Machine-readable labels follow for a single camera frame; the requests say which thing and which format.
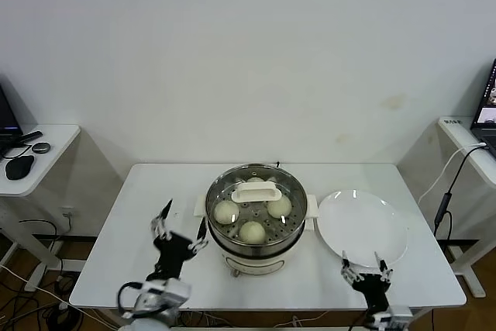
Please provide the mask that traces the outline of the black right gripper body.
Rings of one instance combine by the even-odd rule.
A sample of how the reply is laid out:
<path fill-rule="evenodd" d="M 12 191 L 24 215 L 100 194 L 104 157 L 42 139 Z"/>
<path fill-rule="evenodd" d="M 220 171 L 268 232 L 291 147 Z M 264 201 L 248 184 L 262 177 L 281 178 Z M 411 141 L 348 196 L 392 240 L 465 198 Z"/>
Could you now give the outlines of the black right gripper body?
<path fill-rule="evenodd" d="M 353 280 L 351 287 L 364 296 L 369 313 L 385 312 L 388 309 L 386 292 L 390 282 L 382 281 L 380 274 L 360 274 L 360 279 Z"/>

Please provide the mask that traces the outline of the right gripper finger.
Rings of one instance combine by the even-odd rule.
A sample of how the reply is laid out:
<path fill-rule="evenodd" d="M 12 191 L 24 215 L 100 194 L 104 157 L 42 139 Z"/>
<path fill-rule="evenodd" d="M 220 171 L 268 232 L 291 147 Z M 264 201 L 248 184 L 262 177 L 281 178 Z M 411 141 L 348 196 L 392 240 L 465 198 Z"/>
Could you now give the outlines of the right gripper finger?
<path fill-rule="evenodd" d="M 380 273 L 375 275 L 376 279 L 378 279 L 381 282 L 390 283 L 393 269 L 388 267 L 385 259 L 380 257 L 377 251 L 374 252 L 374 256 L 376 258 L 378 268 L 380 270 Z"/>
<path fill-rule="evenodd" d="M 363 280 L 361 274 L 352 268 L 345 250 L 342 251 L 341 275 L 348 284 L 355 284 Z"/>

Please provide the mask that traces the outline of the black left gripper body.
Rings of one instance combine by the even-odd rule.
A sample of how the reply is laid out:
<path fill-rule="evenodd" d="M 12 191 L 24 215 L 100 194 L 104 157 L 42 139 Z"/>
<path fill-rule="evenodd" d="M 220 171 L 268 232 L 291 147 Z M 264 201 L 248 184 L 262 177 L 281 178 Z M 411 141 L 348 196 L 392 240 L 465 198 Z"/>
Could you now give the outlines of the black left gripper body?
<path fill-rule="evenodd" d="M 160 256 L 154 265 L 153 279 L 178 279 L 183 263 L 194 256 L 192 244 L 190 239 L 174 232 L 170 234 L 169 240 L 159 236 L 155 238 L 153 245 Z"/>

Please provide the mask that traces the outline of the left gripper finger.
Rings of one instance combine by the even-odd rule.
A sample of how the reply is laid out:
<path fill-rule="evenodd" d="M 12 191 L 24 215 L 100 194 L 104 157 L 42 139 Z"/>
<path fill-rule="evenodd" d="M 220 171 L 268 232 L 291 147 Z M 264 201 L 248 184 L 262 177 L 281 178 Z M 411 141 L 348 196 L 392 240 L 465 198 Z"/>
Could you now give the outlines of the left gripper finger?
<path fill-rule="evenodd" d="M 171 240 L 172 235 L 170 230 L 167 228 L 166 219 L 171 210 L 173 199 L 171 199 L 161 212 L 155 216 L 150 222 L 150 230 L 153 237 L 159 238 L 160 240 Z"/>
<path fill-rule="evenodd" d="M 202 250 L 208 244 L 208 241 L 206 239 L 207 231 L 208 231 L 207 219 L 205 217 L 203 217 L 201 220 L 200 226 L 198 228 L 196 240 L 193 241 L 188 246 L 188 249 L 191 252 L 198 252 L 198 251 Z"/>

